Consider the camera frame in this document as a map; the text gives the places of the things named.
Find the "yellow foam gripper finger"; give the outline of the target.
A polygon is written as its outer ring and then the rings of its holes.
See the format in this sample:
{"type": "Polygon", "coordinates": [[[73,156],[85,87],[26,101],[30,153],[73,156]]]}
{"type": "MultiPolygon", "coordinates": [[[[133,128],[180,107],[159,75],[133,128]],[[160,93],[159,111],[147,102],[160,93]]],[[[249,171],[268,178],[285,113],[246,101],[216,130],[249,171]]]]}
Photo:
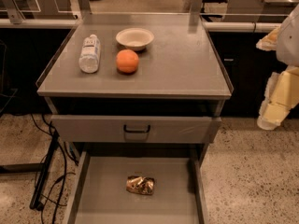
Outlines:
{"type": "Polygon", "coordinates": [[[288,66],[282,73],[273,72],[267,81],[257,125],[275,130],[299,104],[299,68],[288,66]]]}
{"type": "Polygon", "coordinates": [[[279,30],[280,28],[277,27],[273,31],[271,31],[268,35],[260,39],[256,44],[256,48],[264,51],[275,50],[277,48],[279,30]]]}

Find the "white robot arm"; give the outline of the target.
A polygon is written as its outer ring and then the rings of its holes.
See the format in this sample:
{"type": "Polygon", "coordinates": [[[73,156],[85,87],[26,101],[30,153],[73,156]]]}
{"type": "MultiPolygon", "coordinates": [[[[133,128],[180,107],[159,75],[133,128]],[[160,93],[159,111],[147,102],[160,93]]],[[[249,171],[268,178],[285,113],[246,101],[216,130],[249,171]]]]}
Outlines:
{"type": "Polygon", "coordinates": [[[299,104],[299,6],[256,44],[257,49],[276,52],[277,59],[287,68],[273,72],[267,81],[257,125],[264,130],[275,130],[299,104]]]}

